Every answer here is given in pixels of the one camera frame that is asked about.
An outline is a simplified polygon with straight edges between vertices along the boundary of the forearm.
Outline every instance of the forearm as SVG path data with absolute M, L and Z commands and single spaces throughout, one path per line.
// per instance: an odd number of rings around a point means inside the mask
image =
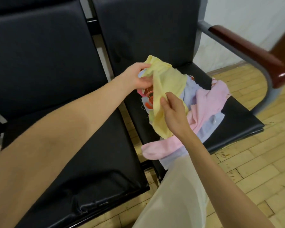
M 49 113 L 0 153 L 0 227 L 16 225 L 133 90 L 126 82 L 117 77 Z
M 192 131 L 187 132 L 180 140 L 188 150 L 206 193 L 225 228 L 274 228 L 259 208 L 212 160 Z

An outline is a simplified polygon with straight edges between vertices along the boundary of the black chair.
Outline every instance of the black chair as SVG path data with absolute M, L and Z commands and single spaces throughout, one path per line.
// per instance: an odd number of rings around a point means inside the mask
M 192 62 L 202 32 L 262 71 L 268 82 L 265 98 L 249 111 L 230 97 L 222 110 L 224 120 L 204 142 L 209 153 L 263 131 L 264 124 L 255 114 L 279 95 L 285 84 L 285 67 L 267 51 L 224 27 L 206 23 L 207 0 L 92 2 L 115 76 L 134 62 L 145 61 L 151 54 L 172 64 L 181 73 L 193 75 L 201 87 L 209 90 L 211 78 Z M 146 144 L 158 140 L 146 111 L 141 108 L 140 95 L 133 91 L 125 99 L 125 104 L 141 142 Z M 153 165 L 161 180 L 165 170 L 159 161 L 153 161 Z
M 79 0 L 0 0 L 3 148 L 49 112 L 106 83 Z M 147 190 L 117 109 L 16 227 L 73 227 Z

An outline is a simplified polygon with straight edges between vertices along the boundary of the yellow cloth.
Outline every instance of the yellow cloth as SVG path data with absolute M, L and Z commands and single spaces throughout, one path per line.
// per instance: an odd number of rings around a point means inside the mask
M 172 92 L 179 97 L 186 86 L 187 77 L 177 69 L 172 68 L 172 65 L 152 55 L 148 56 L 145 63 L 152 65 L 144 72 L 143 76 L 153 75 L 153 111 L 150 111 L 149 118 L 155 132 L 162 138 L 167 139 L 173 134 L 165 122 L 165 115 L 160 106 L 160 98 L 167 99 L 166 92 Z M 185 103 L 184 106 L 187 114 L 188 107 Z

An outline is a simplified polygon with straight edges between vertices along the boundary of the wooden floor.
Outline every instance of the wooden floor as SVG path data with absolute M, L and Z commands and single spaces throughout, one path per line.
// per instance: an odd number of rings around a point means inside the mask
M 232 95 L 252 109 L 265 95 L 266 81 L 251 65 L 244 65 L 214 76 L 227 83 Z M 141 161 L 141 142 L 124 105 L 120 110 Z M 269 217 L 276 228 L 285 227 L 285 87 L 278 100 L 257 116 L 265 131 L 231 144 L 212 155 L 218 165 Z M 130 227 L 158 188 L 153 170 L 146 172 L 151 190 L 95 218 L 80 228 Z M 222 225 L 211 203 L 206 228 Z

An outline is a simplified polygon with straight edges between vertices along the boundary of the white wall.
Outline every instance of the white wall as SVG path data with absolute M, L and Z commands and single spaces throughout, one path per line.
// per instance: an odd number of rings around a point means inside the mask
M 205 21 L 271 50 L 285 32 L 285 0 L 208 0 Z M 193 62 L 205 72 L 241 61 L 203 34 Z

